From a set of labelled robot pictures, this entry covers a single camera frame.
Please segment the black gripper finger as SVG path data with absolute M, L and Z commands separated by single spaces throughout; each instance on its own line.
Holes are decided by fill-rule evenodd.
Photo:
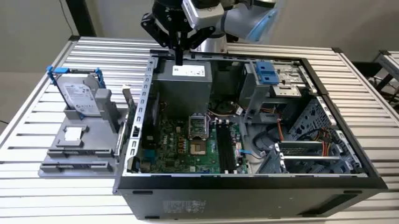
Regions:
M 179 40 L 179 65 L 183 65 L 184 51 L 195 49 L 215 32 L 215 27 L 206 27 L 196 31 L 194 35 L 188 37 L 187 32 L 180 33 Z
M 174 51 L 175 64 L 179 65 L 179 37 L 178 32 L 168 32 L 152 13 L 146 13 L 142 18 L 142 27 L 162 47 Z

